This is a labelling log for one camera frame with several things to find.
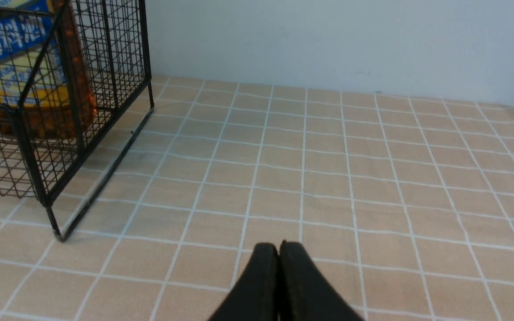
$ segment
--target blue label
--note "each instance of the blue label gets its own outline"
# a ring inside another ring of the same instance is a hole
[[[39,0],[24,8],[29,11],[48,12],[46,0]],[[26,54],[29,49],[41,45],[53,26],[53,20],[42,16],[7,16],[0,18],[0,63],[16,54]]]
[[[49,12],[47,0],[0,0],[0,6],[5,6],[11,2],[14,2],[15,5],[30,2],[22,9],[33,12]],[[19,61],[18,58],[25,57],[29,52],[38,52],[52,26],[53,19],[48,16],[15,15],[0,17],[0,84],[4,88],[10,89],[12,86],[25,83],[29,79],[35,59],[29,58],[27,61],[25,59]],[[64,84],[65,75],[61,68],[61,60],[54,39],[51,41],[47,53],[48,55],[43,61],[43,65],[46,67],[41,66],[41,68],[45,69],[45,74],[53,73],[56,77],[55,82]],[[42,72],[43,70],[39,71],[39,76],[42,76]]]

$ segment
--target white wall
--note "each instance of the white wall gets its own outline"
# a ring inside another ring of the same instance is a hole
[[[514,0],[147,0],[155,73],[514,105]]]

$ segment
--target black wire basket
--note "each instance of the black wire basket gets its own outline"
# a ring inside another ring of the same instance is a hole
[[[150,82],[145,0],[0,0],[0,195],[36,197],[65,241],[151,116]],[[149,112],[61,232],[54,201],[146,88]]]

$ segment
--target wire basket leg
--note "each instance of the wire basket leg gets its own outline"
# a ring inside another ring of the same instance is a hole
[[[152,85],[151,83],[148,84],[148,94],[149,94],[149,100],[150,100],[150,108],[148,112],[144,115],[144,118],[142,118],[140,124],[137,126],[136,130],[132,132],[132,136],[130,137],[130,140],[126,143],[112,166],[108,169],[108,172],[106,172],[106,175],[102,178],[100,183],[95,187],[94,191],[92,192],[91,196],[87,199],[87,201],[84,203],[83,207],[79,210],[77,215],[74,217],[73,221],[69,223],[69,225],[66,227],[64,231],[61,231],[61,228],[57,224],[57,218],[55,217],[55,213],[53,212],[53,206],[45,206],[45,209],[47,210],[47,215],[49,216],[49,221],[51,222],[51,227],[53,228],[53,233],[55,233],[55,237],[59,242],[65,242],[69,239],[73,231],[77,228],[78,224],[82,221],[92,204],[94,204],[94,201],[98,199],[98,196],[100,196],[100,193],[102,193],[103,189],[106,187],[106,184],[108,184],[108,181],[122,162],[122,159],[124,159],[124,156],[128,153],[128,150],[132,147],[132,144],[148,122],[150,116],[153,114],[153,106],[154,106],[154,99],[153,99],[153,92],[152,92]]]

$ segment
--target beige grid pattern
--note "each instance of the beige grid pattern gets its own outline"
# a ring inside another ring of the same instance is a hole
[[[155,115],[66,244],[0,198],[0,320],[203,320],[298,240],[365,319],[514,320],[514,108],[156,77]],[[64,223],[146,111],[67,187]]]

